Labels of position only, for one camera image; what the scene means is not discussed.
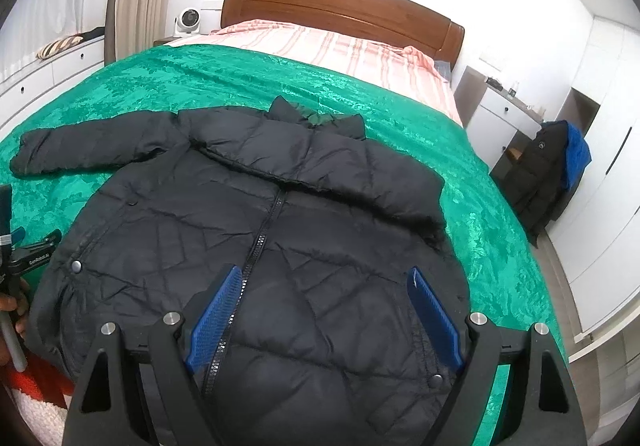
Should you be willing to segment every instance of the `bed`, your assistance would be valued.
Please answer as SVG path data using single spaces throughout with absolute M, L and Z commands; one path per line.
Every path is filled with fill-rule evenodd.
M 453 67 L 464 36 L 461 26 L 409 0 L 225 0 L 222 27 L 226 32 L 222 35 L 256 19 L 339 33 L 392 48 L 411 46 L 417 52 L 408 55 L 422 59 L 417 67 L 422 66 L 434 80 L 439 77 L 447 88 L 446 79 L 430 65 L 436 59 Z M 486 165 L 471 149 L 456 122 L 457 113 L 313 62 L 251 47 L 211 44 L 203 38 L 206 36 L 199 43 L 195 38 L 176 43 L 178 47 L 159 46 L 98 71 L 0 142 L 0 162 L 9 162 L 24 131 L 132 110 L 177 111 L 217 104 L 264 109 L 281 94 L 318 112 L 360 113 L 366 120 L 367 137 L 414 156 L 445 179 L 440 203 L 447 233 L 468 278 L 472 310 L 484 312 L 505 327 L 526 329 L 543 321 L 564 350 L 545 282 L 526 237 Z M 407 71 L 411 58 L 403 60 Z M 83 173 L 17 181 L 6 166 L 0 169 L 0 183 L 14 187 L 14 224 L 26 228 L 29 240 L 41 238 L 53 227 L 65 232 L 108 177 L 107 173 Z M 37 279 L 38 275 L 32 275 L 30 281 Z M 476 445 L 490 442 L 507 375 L 507 367 L 498 370 Z

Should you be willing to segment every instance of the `white wardrobe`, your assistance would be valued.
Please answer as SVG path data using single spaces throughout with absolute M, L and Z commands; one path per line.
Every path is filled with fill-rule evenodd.
M 640 33 L 596 18 L 573 87 L 600 104 L 593 161 L 549 237 L 584 335 L 640 293 Z

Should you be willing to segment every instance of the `jacket sleeve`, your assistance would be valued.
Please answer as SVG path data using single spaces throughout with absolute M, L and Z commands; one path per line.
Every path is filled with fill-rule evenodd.
M 17 177 L 116 168 L 187 141 L 174 113 L 136 111 L 27 132 L 20 138 L 20 149 L 9 168 Z

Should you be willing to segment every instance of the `wardrobe door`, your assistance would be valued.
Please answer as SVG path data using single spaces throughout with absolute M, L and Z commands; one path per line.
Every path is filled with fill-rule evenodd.
M 583 332 L 591 332 L 640 292 L 640 210 L 571 284 Z
M 640 123 L 623 134 L 605 179 L 554 247 L 571 283 L 620 235 L 640 206 Z
M 564 213 L 549 228 L 549 238 L 559 254 L 563 253 L 562 246 L 566 245 L 568 239 L 564 234 L 574 231 L 578 215 L 586 209 L 604 181 L 607 169 L 640 114 L 637 74 L 637 62 L 618 62 L 609 91 L 585 136 L 591 151 L 591 163 L 585 169 L 580 185 Z
M 618 55 L 588 44 L 572 87 L 601 104 L 607 94 Z

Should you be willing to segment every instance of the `green velvet bedspread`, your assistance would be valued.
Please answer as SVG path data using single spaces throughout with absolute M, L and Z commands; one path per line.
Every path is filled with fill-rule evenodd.
M 277 95 L 321 113 L 360 113 L 368 137 L 435 169 L 446 182 L 440 202 L 469 281 L 473 311 L 484 312 L 498 325 L 520 329 L 544 321 L 561 342 L 525 235 L 462 128 L 431 108 L 377 86 L 259 52 L 222 46 L 153 48 L 96 72 L 31 116 L 0 142 L 0 183 L 14 187 L 13 225 L 25 227 L 27 241 L 55 227 L 65 232 L 109 177 L 80 173 L 15 179 L 8 162 L 24 131 L 140 109 L 176 112 L 223 104 L 268 109 Z M 41 273 L 34 272 L 30 282 L 37 282 Z M 507 375 L 508 367 L 498 370 L 475 445 L 489 444 Z

